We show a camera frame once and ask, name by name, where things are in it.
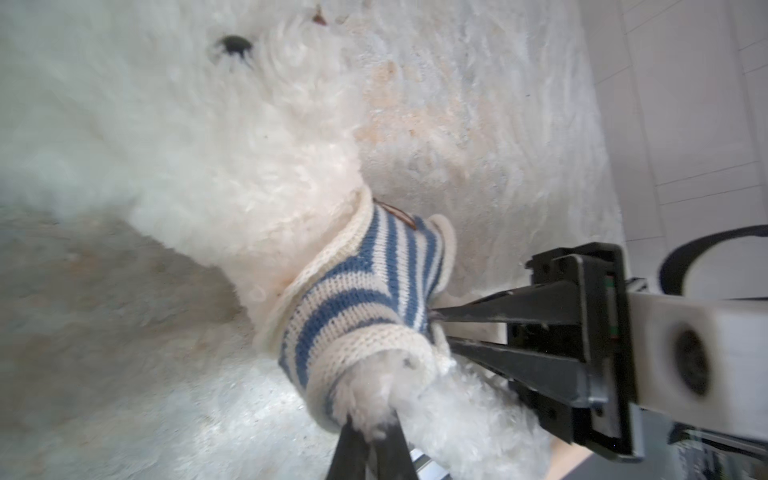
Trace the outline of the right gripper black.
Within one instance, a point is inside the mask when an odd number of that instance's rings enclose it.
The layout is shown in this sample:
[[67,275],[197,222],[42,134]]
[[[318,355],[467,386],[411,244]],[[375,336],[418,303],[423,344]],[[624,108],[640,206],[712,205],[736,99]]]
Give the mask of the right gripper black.
[[449,337],[451,351],[521,383],[541,426],[613,462],[645,457],[622,249],[593,242],[526,264],[532,286],[436,309],[453,323],[504,323],[513,348]]

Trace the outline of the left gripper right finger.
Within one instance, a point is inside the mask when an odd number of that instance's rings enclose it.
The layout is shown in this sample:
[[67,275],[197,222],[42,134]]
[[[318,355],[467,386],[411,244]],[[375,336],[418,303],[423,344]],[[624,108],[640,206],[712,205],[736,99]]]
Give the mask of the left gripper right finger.
[[397,415],[383,428],[383,438],[371,442],[371,475],[377,480],[418,480]]

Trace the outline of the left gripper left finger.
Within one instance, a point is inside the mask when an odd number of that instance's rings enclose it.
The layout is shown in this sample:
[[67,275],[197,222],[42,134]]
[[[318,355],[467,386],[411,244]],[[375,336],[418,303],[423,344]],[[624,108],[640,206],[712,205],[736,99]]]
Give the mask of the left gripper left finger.
[[369,443],[347,418],[334,451],[327,480],[365,480],[369,460]]

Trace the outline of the blue white striped sweater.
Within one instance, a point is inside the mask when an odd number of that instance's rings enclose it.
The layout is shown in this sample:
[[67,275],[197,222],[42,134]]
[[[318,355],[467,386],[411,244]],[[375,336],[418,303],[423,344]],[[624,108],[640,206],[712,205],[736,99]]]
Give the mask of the blue white striped sweater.
[[453,366],[432,302],[457,253],[451,222],[364,191],[344,228],[299,273],[258,330],[324,429],[381,438],[397,409]]

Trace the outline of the white teddy bear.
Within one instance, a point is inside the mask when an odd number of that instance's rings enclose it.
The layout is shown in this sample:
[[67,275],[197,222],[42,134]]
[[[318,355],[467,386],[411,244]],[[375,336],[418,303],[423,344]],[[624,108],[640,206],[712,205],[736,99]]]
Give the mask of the white teddy bear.
[[[116,218],[221,271],[256,351],[324,429],[256,338],[364,191],[395,207],[361,173],[352,53],[318,9],[5,1],[1,200]],[[446,375],[397,409],[408,439],[455,477],[545,476],[550,442],[535,415],[451,357]]]

